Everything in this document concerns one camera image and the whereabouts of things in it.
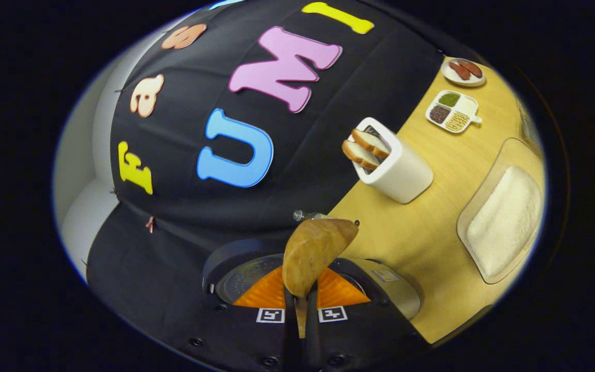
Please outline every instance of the wooden table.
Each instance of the wooden table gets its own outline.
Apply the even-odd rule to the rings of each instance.
[[[359,181],[329,213],[361,222],[359,234],[342,257],[378,259],[416,287],[422,307],[411,323],[430,343],[497,301],[526,262],[499,283],[486,284],[456,233],[461,210],[488,174],[504,141],[520,138],[516,96],[497,73],[480,67],[487,76],[481,87],[460,87],[438,73],[397,132],[433,169],[434,181],[422,195],[402,205]],[[470,124],[464,132],[452,134],[429,122],[425,112],[443,89],[476,99],[482,124]],[[542,163],[525,170],[543,190]]]

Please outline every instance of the white container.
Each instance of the white container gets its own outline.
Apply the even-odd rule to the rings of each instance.
[[[387,159],[382,160],[372,172],[352,162],[362,182],[401,204],[409,203],[433,182],[432,169],[417,151],[377,120],[365,118],[357,129],[375,131],[390,148]],[[348,139],[354,142],[352,135]]]

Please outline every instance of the white sugar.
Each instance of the white sugar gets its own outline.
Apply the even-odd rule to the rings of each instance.
[[[500,273],[525,247],[541,219],[541,191],[522,168],[509,167],[467,228],[485,276]]]

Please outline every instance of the letter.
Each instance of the letter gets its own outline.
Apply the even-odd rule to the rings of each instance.
[[[311,89],[293,88],[284,82],[317,82],[318,75],[298,56],[314,62],[319,70],[330,68],[343,51],[339,45],[327,45],[300,35],[288,33],[275,26],[258,38],[258,44],[277,59],[253,62],[238,66],[229,80],[229,90],[238,92],[243,88],[271,95],[288,103],[292,113],[299,113],[306,106]]]
[[[133,153],[128,151],[128,142],[122,141],[118,144],[118,170],[123,182],[130,181],[146,190],[148,195],[153,195],[153,184],[151,183],[151,170],[148,167],[138,169],[142,161]]]
[[[213,10],[215,8],[219,8],[224,5],[235,4],[235,3],[239,3],[239,2],[243,2],[243,1],[244,0],[224,0],[223,2],[213,4],[213,6],[210,7],[210,9],[208,9],[208,10]]]
[[[302,12],[318,13],[330,17],[331,19],[336,19],[337,21],[350,26],[350,28],[358,34],[368,33],[373,28],[373,23],[370,21],[359,19],[352,14],[348,14],[347,12],[338,10],[337,8],[333,8],[322,2],[307,4],[302,8]]]
[[[139,109],[139,116],[147,118],[155,108],[155,101],[158,99],[158,92],[162,89],[165,76],[159,74],[156,77],[147,77],[141,80],[132,92],[130,99],[130,112],[135,113]]]
[[[183,49],[191,45],[205,30],[206,25],[203,23],[179,28],[162,42],[161,47],[162,49]]]
[[[212,140],[219,135],[252,146],[252,160],[247,164],[235,163],[213,155],[210,147],[204,147],[196,162],[197,176],[200,179],[217,179],[239,188],[250,188],[260,182],[272,163],[274,148],[270,136],[257,127],[227,118],[221,108],[216,108],[208,118],[206,137]]]

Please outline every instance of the white plate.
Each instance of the white plate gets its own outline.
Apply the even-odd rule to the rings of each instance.
[[[479,66],[479,64],[475,65],[479,67],[479,69],[481,69],[481,78],[476,77],[470,73],[469,80],[461,79],[461,77],[458,76],[456,71],[454,71],[453,68],[449,67],[449,62],[456,63],[458,61],[466,61],[471,64],[475,64],[474,62],[468,61],[467,59],[463,58],[454,58],[442,62],[442,66],[440,66],[440,71],[442,72],[442,75],[444,75],[444,77],[447,78],[447,80],[458,85],[464,85],[465,87],[478,87],[479,85],[483,85],[484,83],[486,83],[486,72],[483,70],[482,66]]]

